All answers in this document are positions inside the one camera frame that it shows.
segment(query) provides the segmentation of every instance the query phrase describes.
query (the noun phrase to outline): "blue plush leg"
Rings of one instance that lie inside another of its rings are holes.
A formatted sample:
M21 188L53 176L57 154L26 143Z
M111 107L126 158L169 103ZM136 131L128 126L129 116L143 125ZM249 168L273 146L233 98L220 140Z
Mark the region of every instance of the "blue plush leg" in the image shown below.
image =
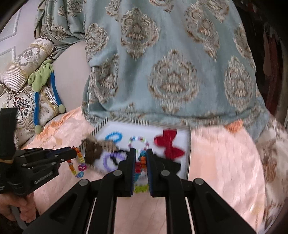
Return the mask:
M65 113L66 109L65 109L65 106L62 104L62 102L61 102L61 100L60 100L60 97L59 97L59 95L58 95L58 93L57 93L57 90L56 90L54 72L51 73L50 79L51 79L51 85L52 85L53 93L54 93L54 96L55 96L57 105L59 106L59 107L58 107L59 112L60 112L61 114L63 114L63 113Z
M42 127L39 124L39 93L35 93L35 110L34 110L34 124L35 124L35 133L39 134L42 132Z

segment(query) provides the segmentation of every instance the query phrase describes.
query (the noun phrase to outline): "pink satin fabric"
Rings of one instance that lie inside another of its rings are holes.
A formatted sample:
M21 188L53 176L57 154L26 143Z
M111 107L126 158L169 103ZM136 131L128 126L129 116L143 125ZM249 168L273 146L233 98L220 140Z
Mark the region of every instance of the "pink satin fabric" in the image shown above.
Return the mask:
M254 151L255 146L245 130L233 136L223 127L210 129L213 130L200 129L192 132L189 179L204 178L256 229L256 217L259 223L262 221L265 193L264 180L260 179L263 173L260 172L260 159ZM81 115L81 108L77 108L66 113L59 121L46 126L26 148L58 149L78 146L92 130L93 127ZM87 169L84 178L93 181L102 178L102 175ZM68 165L61 165L59 176L35 191L34 198L39 213L44 213L78 181ZM132 198L119 198L115 233L166 234L165 199L152 198L149 193L135 194Z

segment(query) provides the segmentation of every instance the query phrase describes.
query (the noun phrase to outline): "green plush toy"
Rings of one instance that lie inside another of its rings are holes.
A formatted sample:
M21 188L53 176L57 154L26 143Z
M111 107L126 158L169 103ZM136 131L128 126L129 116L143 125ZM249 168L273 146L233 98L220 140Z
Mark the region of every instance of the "green plush toy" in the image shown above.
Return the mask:
M49 77L51 80L51 85L55 95L56 102L59 106L58 110L62 114L65 113L66 111L65 106L61 103L60 97L56 90L55 75L51 63L52 63L51 59L44 61L42 65L39 67L39 69L33 72L28 79L28 85L32 85L32 89L35 92L36 107L34 112L34 124L35 124L34 130L36 134L42 132L42 127L39 124L39 92L42 89L42 87L46 84Z

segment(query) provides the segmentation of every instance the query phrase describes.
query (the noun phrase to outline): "patterned fabric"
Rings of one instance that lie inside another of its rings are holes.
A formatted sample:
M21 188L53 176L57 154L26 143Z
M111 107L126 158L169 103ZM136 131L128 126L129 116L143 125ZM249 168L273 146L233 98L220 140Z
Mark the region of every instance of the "patterned fabric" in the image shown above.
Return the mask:
M52 53L52 42L38 38L25 51L12 60L0 74L0 81L9 89L18 92L29 76Z
M58 105L48 86L44 85L39 95L39 122L44 126L49 120L58 115ZM0 108L17 107L17 125L15 139L18 146L24 144L34 134L34 92L29 85L25 85L17 94L7 90L0 97Z
M265 230L278 216L288 197L288 132L274 117L269 119L256 147L262 161L266 184Z
M231 0L41 2L38 28L59 53L85 40L89 122L142 118L197 128L242 119L254 140L267 124Z

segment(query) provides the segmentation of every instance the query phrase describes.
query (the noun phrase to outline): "red bow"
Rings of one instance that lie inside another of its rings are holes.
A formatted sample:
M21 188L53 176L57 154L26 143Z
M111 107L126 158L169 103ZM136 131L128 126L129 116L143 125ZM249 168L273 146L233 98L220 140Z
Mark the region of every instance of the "red bow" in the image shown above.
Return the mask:
M165 147L165 157L166 159L174 160L185 154L185 151L175 148L172 146L172 142L176 137L177 130L163 130L163 136L158 136L154 138L154 144L158 147Z

